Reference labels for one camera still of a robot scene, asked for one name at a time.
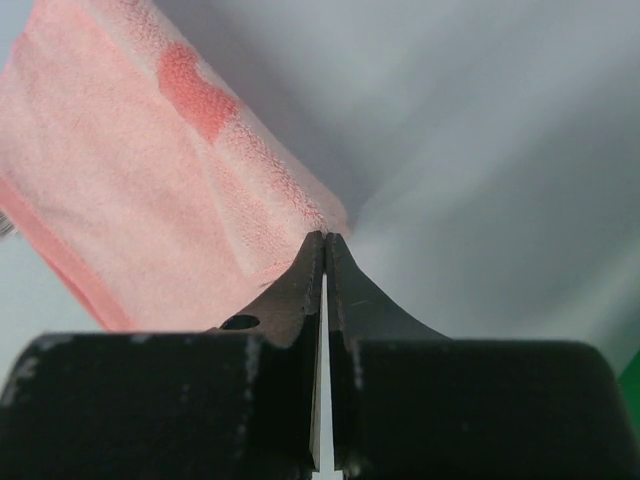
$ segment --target towel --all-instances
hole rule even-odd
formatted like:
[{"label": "towel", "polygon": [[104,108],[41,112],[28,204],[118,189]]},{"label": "towel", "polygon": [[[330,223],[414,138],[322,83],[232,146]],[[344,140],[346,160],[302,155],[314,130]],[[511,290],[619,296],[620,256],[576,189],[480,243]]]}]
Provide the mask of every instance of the towel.
[{"label": "towel", "polygon": [[0,211],[106,330],[219,326],[348,233],[150,0],[37,0],[0,105]]}]

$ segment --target white surface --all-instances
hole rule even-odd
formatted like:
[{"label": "white surface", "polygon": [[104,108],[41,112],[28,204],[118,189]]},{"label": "white surface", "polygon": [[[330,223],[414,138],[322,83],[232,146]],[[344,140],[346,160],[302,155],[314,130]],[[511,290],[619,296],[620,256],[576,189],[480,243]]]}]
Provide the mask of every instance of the white surface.
[{"label": "white surface", "polygon": [[[0,59],[30,1],[0,2]],[[159,0],[345,202],[350,246],[456,337],[640,346],[640,2]],[[0,369],[95,328],[25,245],[0,246]]]}]

